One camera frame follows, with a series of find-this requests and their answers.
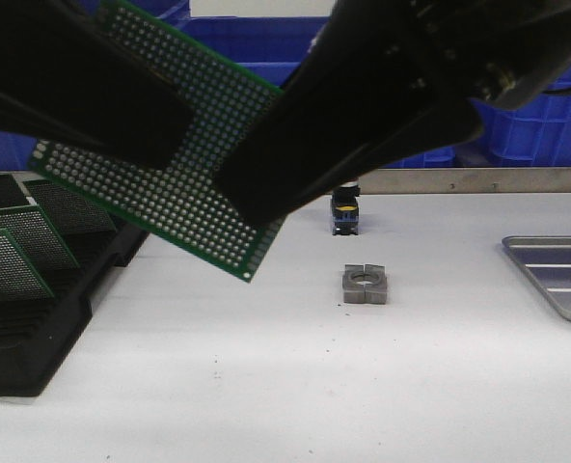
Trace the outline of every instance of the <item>white work surface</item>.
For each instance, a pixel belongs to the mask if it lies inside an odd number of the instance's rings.
[[[571,234],[571,195],[328,199],[251,285],[151,237],[34,401],[0,400],[0,462],[571,462],[571,323],[503,254]],[[347,263],[391,302],[341,302]]]

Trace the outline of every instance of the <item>metal tray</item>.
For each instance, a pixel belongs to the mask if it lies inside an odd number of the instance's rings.
[[[571,236],[509,236],[503,245],[557,312],[571,321]]]

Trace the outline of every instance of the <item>white table surface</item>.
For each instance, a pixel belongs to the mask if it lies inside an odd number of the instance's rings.
[[[571,323],[500,244],[571,234],[571,195],[361,208],[290,216],[251,285],[151,237],[44,393],[0,399],[0,462],[571,462]],[[342,304],[347,263],[390,304]]]

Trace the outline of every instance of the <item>gray metal tray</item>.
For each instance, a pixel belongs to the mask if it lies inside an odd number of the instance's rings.
[[[571,236],[510,236],[503,245],[558,313],[571,321]]]

